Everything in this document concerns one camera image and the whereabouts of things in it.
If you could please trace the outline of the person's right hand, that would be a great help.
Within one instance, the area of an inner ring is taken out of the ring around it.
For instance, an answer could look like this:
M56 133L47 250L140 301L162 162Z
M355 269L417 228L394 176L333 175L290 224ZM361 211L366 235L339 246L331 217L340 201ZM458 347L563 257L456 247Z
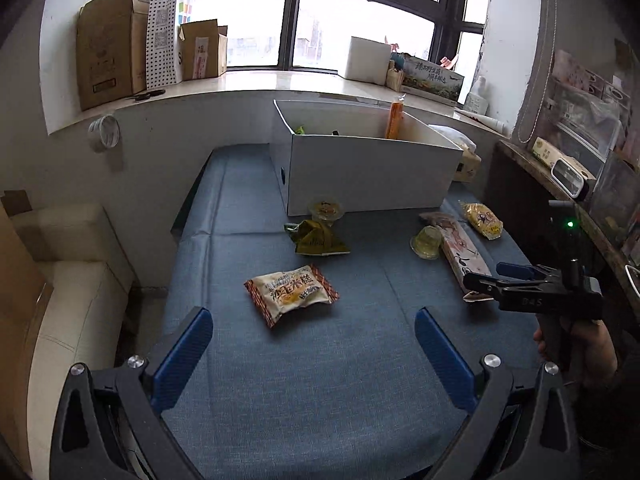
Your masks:
M562 328L562 331L570 344L570 356L578 359L582 382L585 385L612 382L618 362L605 322L575 323Z

